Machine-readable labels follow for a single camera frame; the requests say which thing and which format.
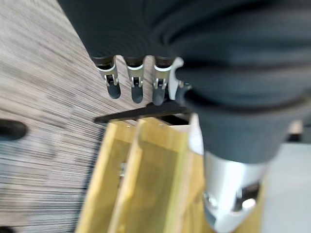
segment wooden slat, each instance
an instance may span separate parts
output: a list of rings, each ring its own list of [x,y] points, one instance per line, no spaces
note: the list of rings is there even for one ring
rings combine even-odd
[[[123,122],[108,125],[80,216],[77,233],[106,233],[117,197],[121,163],[126,161],[135,127]]]
[[[136,138],[108,233],[171,233],[183,203],[187,135],[147,118],[139,121]]]

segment metal bracket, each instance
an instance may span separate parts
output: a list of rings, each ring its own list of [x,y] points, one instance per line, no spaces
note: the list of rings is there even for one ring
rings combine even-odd
[[[118,85],[119,79],[118,79],[118,70],[117,70],[116,63],[114,63],[113,67],[110,69],[100,69],[98,67],[97,67],[97,69],[99,70],[99,73],[101,74],[102,78],[104,79],[106,86],[110,86],[110,84],[112,83],[109,80],[110,78],[112,78],[114,86]]]
[[[159,68],[156,65],[154,65],[155,68],[155,74],[154,74],[154,88],[157,90],[159,87],[159,83],[162,84],[162,90],[164,90],[166,88],[166,85],[169,81],[169,77],[170,77],[170,72],[171,72],[171,68],[170,67],[166,67],[166,68]]]
[[[138,78],[138,87],[142,87],[142,81],[144,78],[144,65],[141,64],[138,67],[127,67],[128,76],[130,78],[131,87],[135,87],[135,78]]]

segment silver metal cylinder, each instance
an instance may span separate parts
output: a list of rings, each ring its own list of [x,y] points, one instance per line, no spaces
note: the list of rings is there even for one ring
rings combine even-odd
[[[215,231],[232,232],[254,209],[267,165],[238,163],[205,153],[203,198],[207,220]]]

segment yellow wooden board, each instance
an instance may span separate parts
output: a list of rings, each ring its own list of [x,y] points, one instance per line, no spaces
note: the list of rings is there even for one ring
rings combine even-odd
[[[121,163],[126,162],[134,133],[135,127],[123,122],[108,125],[76,233],[107,233],[119,189]]]
[[[109,233],[172,233],[180,205],[187,134],[140,120]]]
[[[153,118],[136,127],[110,123],[76,232],[212,233],[203,210],[203,157],[188,151],[187,137]],[[261,210],[262,198],[235,233],[259,233]]]

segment black metal bar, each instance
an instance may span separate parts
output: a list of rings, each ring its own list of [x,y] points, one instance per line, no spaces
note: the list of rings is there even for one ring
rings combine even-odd
[[[178,113],[190,113],[186,107],[178,105],[175,101],[168,101],[160,106],[148,104],[144,108],[138,108],[126,112],[99,116],[94,119],[94,123],[108,123],[110,120],[137,120],[141,117],[162,117]]]

